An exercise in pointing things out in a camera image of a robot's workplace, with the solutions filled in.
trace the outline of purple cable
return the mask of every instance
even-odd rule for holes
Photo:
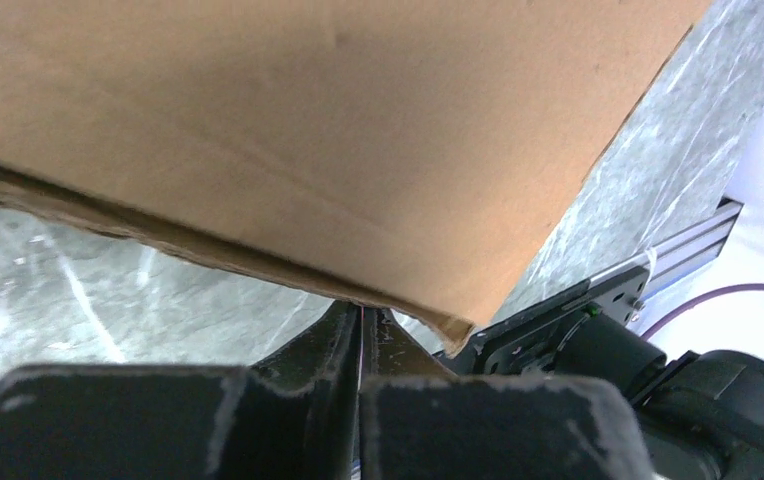
[[[652,327],[648,328],[641,335],[644,340],[650,340],[650,337],[656,334],[659,330],[663,329],[667,324],[671,323],[676,317],[691,310],[692,308],[707,302],[713,298],[720,297],[722,295],[729,295],[730,293],[738,292],[764,292],[764,283],[744,283],[741,285],[730,285],[728,287],[721,287],[711,292],[704,293],[699,297],[692,298],[691,300],[683,303],[682,305],[671,310],[667,315],[660,318],[658,322],[654,323]]]

